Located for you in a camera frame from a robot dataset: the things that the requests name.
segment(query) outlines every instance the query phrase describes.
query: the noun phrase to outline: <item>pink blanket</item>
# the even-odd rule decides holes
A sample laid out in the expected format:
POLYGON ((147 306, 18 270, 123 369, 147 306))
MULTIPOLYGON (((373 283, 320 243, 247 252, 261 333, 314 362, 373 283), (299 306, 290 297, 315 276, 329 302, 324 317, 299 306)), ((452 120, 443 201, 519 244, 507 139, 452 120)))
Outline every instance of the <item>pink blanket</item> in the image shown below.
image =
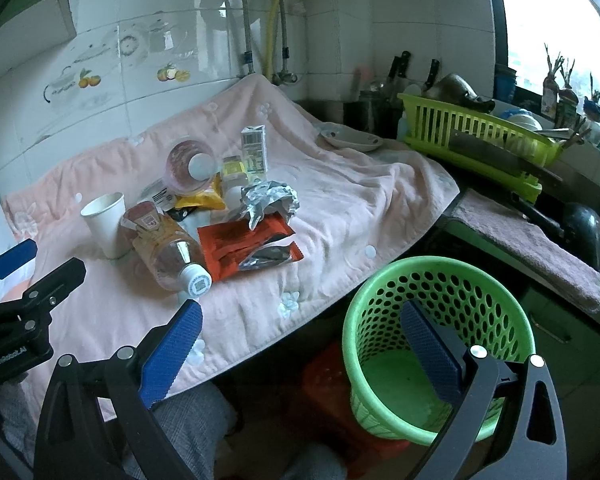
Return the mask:
MULTIPOLYGON (((200 137, 218 156, 227 156, 239 153, 245 126, 265 124, 269 177, 298 192, 300 209, 290 224, 305 258, 212 286, 200 301, 204 359, 182 367, 170 395, 227 370, 320 314, 411 247, 458 193, 442 167, 416 152, 403 153, 406 163, 381 164, 317 143, 311 121, 262 76, 249 76, 139 137, 114 140, 59 164, 6 198, 14 231, 38 243, 33 280, 71 256, 87 267, 84 284, 52 311, 54 357, 23 383, 36 421, 58 357, 109 358, 167 323, 178 307, 176 296, 152 280, 135 253, 106 260, 79 215, 87 202, 114 191, 125 193, 127 206, 133 204, 160 177, 162 154, 175 139, 200 137)), ((110 404, 103 403, 103 411, 107 419, 114 416, 110 404)))

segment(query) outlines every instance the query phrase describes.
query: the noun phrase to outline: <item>cabinet handle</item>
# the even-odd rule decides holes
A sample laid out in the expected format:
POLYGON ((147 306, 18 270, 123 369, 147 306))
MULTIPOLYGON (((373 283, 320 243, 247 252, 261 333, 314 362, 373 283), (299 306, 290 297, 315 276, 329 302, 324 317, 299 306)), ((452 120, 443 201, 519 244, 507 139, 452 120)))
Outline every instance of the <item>cabinet handle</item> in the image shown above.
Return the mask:
POLYGON ((529 321, 538 330, 541 330, 542 332, 544 332, 545 334, 547 334, 551 339, 555 339, 561 345, 566 345, 567 343, 571 342, 571 336, 568 335, 565 339, 562 339, 560 336, 555 335, 553 332, 551 332, 551 330, 549 330, 548 328, 545 328, 540 323, 538 323, 536 321, 536 318, 534 318, 534 315, 531 314, 531 313, 529 313, 529 321))

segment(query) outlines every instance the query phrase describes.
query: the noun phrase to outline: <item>window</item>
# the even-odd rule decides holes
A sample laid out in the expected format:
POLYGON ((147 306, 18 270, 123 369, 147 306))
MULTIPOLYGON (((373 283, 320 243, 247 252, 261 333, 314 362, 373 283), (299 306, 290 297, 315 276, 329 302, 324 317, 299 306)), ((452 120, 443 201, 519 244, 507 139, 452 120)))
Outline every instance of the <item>window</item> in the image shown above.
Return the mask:
MULTIPOLYGON (((509 42, 509 66, 518 71, 518 86, 542 94, 547 74, 544 44, 552 59, 558 51, 575 59, 571 86, 580 98, 590 98, 590 76, 600 91, 600 17, 589 0, 503 0, 509 42)), ((560 87, 564 81, 558 72, 560 87)))

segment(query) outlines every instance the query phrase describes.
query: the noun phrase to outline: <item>red stool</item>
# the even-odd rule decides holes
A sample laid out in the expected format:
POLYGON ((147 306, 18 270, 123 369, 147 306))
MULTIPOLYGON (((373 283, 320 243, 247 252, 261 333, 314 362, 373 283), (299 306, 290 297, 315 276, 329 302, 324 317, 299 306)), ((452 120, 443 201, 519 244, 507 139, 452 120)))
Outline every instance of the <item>red stool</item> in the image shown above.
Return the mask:
POLYGON ((304 368, 301 391, 291 403, 289 415, 304 427, 319 430, 320 437, 343 455, 349 478, 354 479, 400 455, 410 442, 367 433, 351 412, 350 393, 351 383, 337 341, 304 368))

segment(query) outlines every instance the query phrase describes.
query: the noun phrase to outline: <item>blue gripper pad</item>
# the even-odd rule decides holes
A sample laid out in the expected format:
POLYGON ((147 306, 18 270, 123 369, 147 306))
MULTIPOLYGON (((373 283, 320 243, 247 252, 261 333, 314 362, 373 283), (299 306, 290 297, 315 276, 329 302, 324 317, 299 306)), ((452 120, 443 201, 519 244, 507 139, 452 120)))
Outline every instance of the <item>blue gripper pad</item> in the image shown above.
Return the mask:
POLYGON ((466 347, 456 330, 452 326, 438 325, 418 300, 407 301, 402 306, 400 323, 438 398, 457 406, 462 400, 465 370, 462 355, 466 347))
POLYGON ((186 309, 178 311, 164 327, 168 330, 167 333, 142 367, 138 393, 147 409, 154 402, 166 397, 193 343, 202 331, 200 305, 193 300, 187 300, 183 306, 187 306, 186 309))
POLYGON ((28 238, 0 255, 0 280, 36 257, 38 246, 28 238))

